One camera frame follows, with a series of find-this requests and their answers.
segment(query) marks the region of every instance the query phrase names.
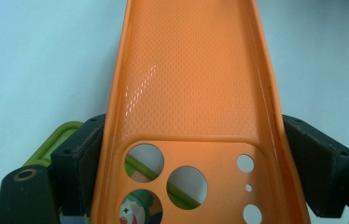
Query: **orange plastic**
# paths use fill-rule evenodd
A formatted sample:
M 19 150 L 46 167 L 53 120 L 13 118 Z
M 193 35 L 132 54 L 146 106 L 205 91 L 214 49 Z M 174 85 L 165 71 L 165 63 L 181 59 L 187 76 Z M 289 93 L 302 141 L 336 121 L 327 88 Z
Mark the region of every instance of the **orange plastic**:
M 128 151 L 142 143 L 165 159 L 152 182 L 131 180 Z M 252 157 L 242 172 L 237 158 Z M 166 182 L 180 166 L 206 178 L 204 203 L 182 210 Z M 248 192 L 246 184 L 253 186 Z M 253 0 L 128 1 L 95 184 L 91 223 L 119 223 L 135 189 L 160 199 L 162 223 L 309 223 L 269 52 Z

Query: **orange phone case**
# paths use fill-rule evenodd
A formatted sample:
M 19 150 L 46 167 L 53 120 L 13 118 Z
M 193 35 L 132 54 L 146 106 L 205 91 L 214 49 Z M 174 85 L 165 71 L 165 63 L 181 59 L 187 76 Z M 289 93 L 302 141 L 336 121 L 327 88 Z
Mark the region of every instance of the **orange phone case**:
M 124 169 L 139 144 L 164 157 L 149 183 Z M 255 164 L 248 173 L 237 165 L 244 154 Z M 182 166 L 207 182 L 193 210 L 176 207 L 166 191 Z M 245 223 L 248 204 L 262 223 L 310 222 L 254 0 L 128 1 L 91 223 L 119 223 L 121 202 L 136 189 L 158 196 L 162 223 Z

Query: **textured dot pattern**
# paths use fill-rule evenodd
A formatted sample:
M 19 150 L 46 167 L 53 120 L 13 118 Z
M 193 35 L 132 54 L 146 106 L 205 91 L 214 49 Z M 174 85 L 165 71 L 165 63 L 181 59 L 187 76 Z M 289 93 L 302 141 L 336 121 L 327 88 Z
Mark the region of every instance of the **textured dot pattern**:
M 258 71 L 247 10 L 239 0 L 133 1 L 117 143 L 142 133 L 236 135 L 272 146 L 262 91 L 270 87 L 259 77 L 269 74 Z

